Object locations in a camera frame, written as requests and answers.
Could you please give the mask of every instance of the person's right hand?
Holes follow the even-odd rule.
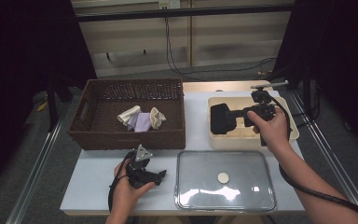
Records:
[[[279,107],[275,106],[275,117],[270,121],[263,120],[253,111],[248,111],[247,115],[255,123],[254,132],[261,133],[272,153],[289,143],[286,117]]]

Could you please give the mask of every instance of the gray carpet floor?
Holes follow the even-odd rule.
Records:
[[[243,68],[255,66],[255,69],[243,70]],[[265,70],[271,69],[273,64],[265,64]],[[219,81],[219,80],[253,80],[259,78],[256,71],[259,70],[257,63],[254,64],[227,64],[217,66],[207,66],[191,69],[181,69],[181,73],[189,73],[200,70],[211,70],[213,72],[199,72],[187,74],[184,81]],[[142,74],[126,75],[124,77],[105,77],[105,78],[151,78],[151,77],[181,77],[172,70],[162,70],[147,72]],[[70,181],[72,172],[76,165],[81,148],[76,142],[66,134],[66,130],[72,121],[72,116],[76,111],[76,104],[80,99],[81,90],[71,89],[74,100],[68,105],[68,111],[63,117],[62,129],[57,137],[55,145],[48,157],[46,167],[40,176],[34,191],[32,200],[26,210],[21,223],[104,223],[106,217],[69,217],[60,210],[63,195]],[[293,102],[290,100],[289,93],[284,89],[280,94],[289,104],[292,114],[297,113]],[[63,103],[57,100],[59,112],[64,108]],[[30,114],[24,125],[23,139],[18,146],[17,152],[13,155],[6,169],[0,174],[0,223],[5,223],[13,208],[16,200],[21,194],[22,188],[31,173],[34,162],[36,161],[40,149],[42,148],[48,135],[48,111],[45,109],[36,112],[38,104],[35,104],[33,112]],[[296,117],[296,122],[302,123],[300,117]],[[322,130],[327,142],[330,144],[334,153],[339,158],[341,164],[350,176],[354,185],[358,188],[358,135],[349,132],[339,111],[321,96],[321,113],[316,119],[316,123]],[[299,128],[300,137],[297,139],[302,154],[306,162],[315,169],[324,179],[338,190],[339,186],[329,165],[323,159],[323,155],[310,134],[307,126]],[[306,215],[272,215],[275,223],[310,223]],[[213,223],[210,217],[192,217],[193,223]]]

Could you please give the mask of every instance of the hand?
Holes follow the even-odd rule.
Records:
[[[272,153],[288,144],[286,117],[279,107],[275,106],[275,117],[270,121],[261,119],[254,111],[247,115],[255,123],[254,132],[261,133]]]
[[[123,169],[121,169],[121,172],[118,176],[121,178],[118,180],[115,191],[113,193],[113,208],[106,223],[122,223],[123,220],[125,223],[125,220],[130,214],[130,211],[138,203],[138,199],[155,185],[154,182],[150,182],[138,189],[133,188],[128,178],[125,176],[127,175],[126,167],[129,162],[130,159],[124,161]],[[119,170],[119,167],[120,164],[115,168],[115,176]]]

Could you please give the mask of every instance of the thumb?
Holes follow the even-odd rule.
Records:
[[[248,111],[248,118],[255,123],[255,126],[262,129],[262,127],[266,124],[266,121],[260,118],[254,111]]]
[[[144,195],[145,193],[147,193],[151,188],[153,188],[155,186],[154,182],[149,182],[143,186],[141,186],[140,188],[138,188],[135,193],[138,196],[138,198],[142,197],[142,195]]]

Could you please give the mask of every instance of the cream plastic tray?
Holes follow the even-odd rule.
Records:
[[[289,114],[290,127],[292,131],[290,133],[289,142],[293,143],[298,137],[299,132],[290,114],[286,101],[282,97],[274,97]],[[245,107],[255,105],[252,97],[211,97],[208,99],[208,124],[209,124],[209,144],[213,149],[262,149],[267,147],[261,147],[260,134],[256,134],[253,131],[253,127],[245,127],[243,118],[237,118],[237,128],[227,134],[213,134],[211,133],[211,106],[227,104],[230,110],[240,110]]]

